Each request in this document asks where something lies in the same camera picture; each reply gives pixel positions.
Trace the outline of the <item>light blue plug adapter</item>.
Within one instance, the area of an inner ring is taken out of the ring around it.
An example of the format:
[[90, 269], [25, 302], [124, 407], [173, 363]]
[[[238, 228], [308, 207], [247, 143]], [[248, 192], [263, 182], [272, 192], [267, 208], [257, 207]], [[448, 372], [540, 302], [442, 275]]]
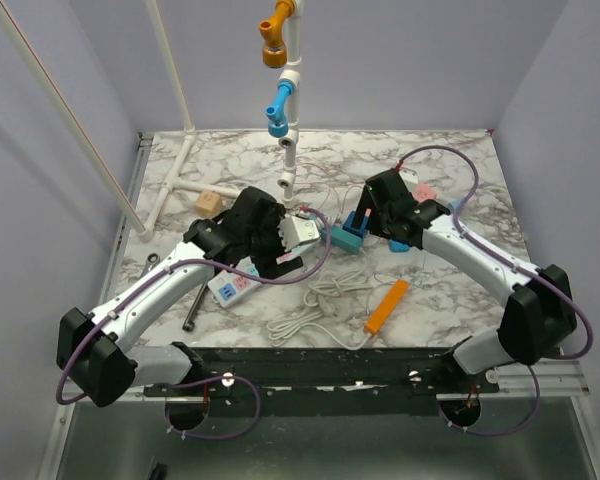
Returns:
[[388, 247], [392, 253], [407, 253], [411, 250], [409, 245], [394, 239], [388, 241]]

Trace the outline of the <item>pink cube socket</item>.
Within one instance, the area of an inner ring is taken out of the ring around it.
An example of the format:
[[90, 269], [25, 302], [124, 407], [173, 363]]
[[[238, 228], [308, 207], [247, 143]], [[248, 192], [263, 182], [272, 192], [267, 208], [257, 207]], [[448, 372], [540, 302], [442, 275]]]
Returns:
[[412, 196], [418, 203], [422, 203], [427, 200], [435, 200], [437, 194], [430, 186], [418, 183], [412, 191]]

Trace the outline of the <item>dark blue cube socket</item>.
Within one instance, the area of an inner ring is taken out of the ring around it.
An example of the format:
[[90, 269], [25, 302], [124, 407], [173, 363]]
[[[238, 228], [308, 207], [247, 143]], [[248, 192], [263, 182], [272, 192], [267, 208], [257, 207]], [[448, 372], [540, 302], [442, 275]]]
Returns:
[[363, 217], [362, 220], [360, 221], [359, 224], [354, 224], [354, 220], [356, 219], [356, 212], [355, 211], [351, 211], [345, 222], [342, 225], [342, 228], [344, 231], [355, 235], [359, 238], [364, 238], [368, 232], [368, 230], [363, 230], [361, 227], [362, 221], [363, 221]]

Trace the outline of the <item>wooden cube socket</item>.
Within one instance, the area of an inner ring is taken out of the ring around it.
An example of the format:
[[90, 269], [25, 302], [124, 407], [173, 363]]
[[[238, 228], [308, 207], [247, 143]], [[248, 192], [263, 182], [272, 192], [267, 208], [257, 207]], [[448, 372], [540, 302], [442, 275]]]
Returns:
[[194, 207], [200, 217], [213, 218], [224, 209], [224, 202], [217, 192], [204, 190], [199, 194]]

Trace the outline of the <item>teal USB power strip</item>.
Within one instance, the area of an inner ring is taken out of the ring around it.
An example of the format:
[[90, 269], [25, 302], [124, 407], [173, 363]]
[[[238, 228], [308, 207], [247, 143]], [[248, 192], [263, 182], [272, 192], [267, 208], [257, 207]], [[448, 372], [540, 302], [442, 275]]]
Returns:
[[363, 239], [350, 233], [340, 226], [333, 225], [330, 229], [331, 246], [339, 248], [349, 254], [357, 254], [363, 244]]

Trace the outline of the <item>white long power strip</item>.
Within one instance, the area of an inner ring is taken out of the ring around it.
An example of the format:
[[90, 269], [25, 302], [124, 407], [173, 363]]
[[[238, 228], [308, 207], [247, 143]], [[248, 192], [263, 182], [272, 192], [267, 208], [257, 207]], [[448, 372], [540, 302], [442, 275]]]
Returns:
[[207, 283], [216, 303], [225, 309], [240, 302], [261, 286], [260, 282], [226, 270], [218, 273]]

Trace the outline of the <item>orange power strip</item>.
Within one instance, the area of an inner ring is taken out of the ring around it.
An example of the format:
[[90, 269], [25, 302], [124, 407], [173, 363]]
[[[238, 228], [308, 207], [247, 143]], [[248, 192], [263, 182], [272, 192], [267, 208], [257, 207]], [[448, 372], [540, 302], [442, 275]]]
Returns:
[[365, 323], [364, 331], [366, 334], [375, 336], [381, 330], [390, 315], [402, 301], [409, 287], [410, 284], [404, 280], [397, 280], [392, 285]]

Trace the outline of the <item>pink plug adapter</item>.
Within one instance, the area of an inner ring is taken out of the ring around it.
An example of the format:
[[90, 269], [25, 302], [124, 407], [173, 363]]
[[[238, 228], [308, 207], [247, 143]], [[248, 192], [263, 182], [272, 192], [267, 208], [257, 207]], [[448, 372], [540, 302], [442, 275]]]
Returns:
[[299, 252], [299, 250], [298, 249], [294, 249], [294, 250], [292, 250], [290, 252], [287, 252], [284, 255], [278, 257], [276, 259], [276, 262], [277, 262], [278, 265], [280, 265], [280, 264], [285, 263], [287, 261], [294, 260], [294, 259], [296, 259], [300, 255], [301, 255], [301, 253]]

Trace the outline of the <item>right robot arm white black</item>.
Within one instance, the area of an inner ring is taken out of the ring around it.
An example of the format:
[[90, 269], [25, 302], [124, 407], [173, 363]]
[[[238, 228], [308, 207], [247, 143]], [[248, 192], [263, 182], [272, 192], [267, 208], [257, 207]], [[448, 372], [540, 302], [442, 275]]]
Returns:
[[476, 246], [452, 211], [435, 200], [418, 202], [395, 169], [367, 179], [354, 225], [370, 234], [426, 251], [455, 266], [503, 307], [498, 328], [471, 336], [447, 351], [438, 372], [442, 384], [460, 392], [493, 367], [533, 365], [574, 332], [569, 279], [555, 265], [537, 269], [486, 242]]

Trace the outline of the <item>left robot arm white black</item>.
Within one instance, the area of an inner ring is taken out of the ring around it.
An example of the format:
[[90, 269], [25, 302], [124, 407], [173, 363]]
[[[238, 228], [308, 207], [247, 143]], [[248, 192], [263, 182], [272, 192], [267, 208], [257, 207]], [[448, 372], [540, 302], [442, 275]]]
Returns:
[[181, 395], [194, 393], [202, 372], [192, 350], [174, 342], [142, 351], [136, 342], [185, 294], [244, 258], [270, 283], [300, 268], [299, 259], [277, 261], [285, 252], [279, 231], [285, 216], [271, 195], [248, 187], [231, 208], [195, 220], [166, 258], [126, 291], [89, 313], [71, 309], [59, 326], [61, 378], [72, 380], [98, 407], [132, 386], [169, 384]]

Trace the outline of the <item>silver ratchet wrench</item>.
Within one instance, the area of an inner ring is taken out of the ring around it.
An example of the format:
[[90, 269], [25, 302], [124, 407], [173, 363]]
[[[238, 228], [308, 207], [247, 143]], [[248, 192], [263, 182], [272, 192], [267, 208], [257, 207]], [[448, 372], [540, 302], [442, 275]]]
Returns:
[[145, 260], [145, 264], [143, 270], [141, 272], [141, 277], [145, 276], [149, 273], [156, 265], [158, 265], [161, 261], [161, 257], [157, 253], [150, 253]]

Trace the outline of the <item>blue valve fitting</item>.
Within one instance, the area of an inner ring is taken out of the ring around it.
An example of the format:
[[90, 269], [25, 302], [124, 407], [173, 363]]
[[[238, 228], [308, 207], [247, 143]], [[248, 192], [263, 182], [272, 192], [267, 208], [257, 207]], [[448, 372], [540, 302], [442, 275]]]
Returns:
[[277, 89], [273, 102], [265, 109], [268, 120], [268, 132], [274, 138], [282, 138], [289, 130], [288, 120], [285, 114], [285, 106], [288, 98], [294, 93], [295, 86], [288, 80], [282, 80]]

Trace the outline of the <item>orange valve fitting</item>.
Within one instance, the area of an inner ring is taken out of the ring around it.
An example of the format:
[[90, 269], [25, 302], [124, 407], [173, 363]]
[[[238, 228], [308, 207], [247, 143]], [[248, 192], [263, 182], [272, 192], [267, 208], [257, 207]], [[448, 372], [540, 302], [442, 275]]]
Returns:
[[274, 13], [259, 24], [259, 32], [263, 39], [262, 59], [264, 65], [269, 68], [280, 69], [287, 62], [283, 27], [294, 11], [295, 3], [292, 0], [278, 0]]

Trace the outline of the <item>white PVC pipe frame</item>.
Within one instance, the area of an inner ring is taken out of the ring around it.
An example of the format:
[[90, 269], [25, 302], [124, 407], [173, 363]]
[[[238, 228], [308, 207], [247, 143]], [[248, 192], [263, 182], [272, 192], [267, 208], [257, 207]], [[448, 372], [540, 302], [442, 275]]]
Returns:
[[[278, 140], [281, 148], [287, 152], [284, 158], [284, 173], [281, 174], [278, 185], [283, 192], [283, 201], [288, 203], [293, 199], [294, 182], [296, 178], [296, 149], [299, 136], [298, 127], [298, 106], [299, 106], [299, 85], [301, 80], [302, 58], [300, 54], [301, 45], [301, 20], [304, 13], [304, 3], [302, 1], [293, 1], [295, 11], [288, 18], [283, 27], [284, 42], [287, 48], [287, 62], [280, 68], [281, 71], [278, 85], [282, 80], [288, 80], [295, 86], [294, 93], [288, 98], [285, 106], [285, 114], [288, 120], [289, 130], [286, 136], [275, 138]], [[72, 110], [69, 102], [62, 94], [60, 88], [53, 80], [48, 69], [36, 53], [34, 47], [26, 37], [25, 33], [18, 25], [14, 15], [9, 10], [5, 2], [0, 1], [0, 27], [11, 41], [15, 51], [20, 56], [34, 79], [37, 81], [41, 90], [46, 94], [54, 107], [56, 114], [61, 119], [66, 130], [71, 134], [74, 141], [81, 149], [87, 160], [91, 163], [100, 180], [108, 192], [113, 196], [115, 202], [133, 230], [137, 233], [140, 240], [149, 241], [155, 231], [155, 225], [162, 212], [167, 199], [175, 189], [185, 189], [192, 192], [202, 192], [204, 190], [213, 190], [221, 196], [234, 198], [237, 192], [231, 189], [220, 189], [211, 185], [187, 183], [180, 178], [182, 167], [190, 151], [197, 141], [197, 131], [191, 116], [191, 111], [187, 105], [187, 100], [181, 82], [181, 78], [172, 53], [168, 34], [164, 26], [159, 5], [156, 1], [147, 1], [145, 3], [149, 14], [150, 22], [154, 35], [156, 37], [162, 60], [171, 84], [171, 88], [178, 103], [178, 108], [183, 121], [184, 139], [175, 160], [161, 182], [157, 199], [149, 212], [148, 218], [143, 221], [137, 213], [135, 207], [123, 190], [114, 175], [111, 173], [106, 162], [98, 152], [95, 144], [89, 137], [78, 117]]]

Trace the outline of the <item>black mounting rail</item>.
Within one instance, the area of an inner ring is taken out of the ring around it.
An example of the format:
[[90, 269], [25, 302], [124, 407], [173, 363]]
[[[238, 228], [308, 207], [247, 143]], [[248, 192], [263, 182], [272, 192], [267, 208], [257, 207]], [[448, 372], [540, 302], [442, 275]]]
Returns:
[[147, 397], [180, 413], [203, 405], [214, 416], [433, 416], [441, 398], [499, 390], [484, 374], [445, 369], [443, 348], [196, 348], [184, 388], [160, 382]]

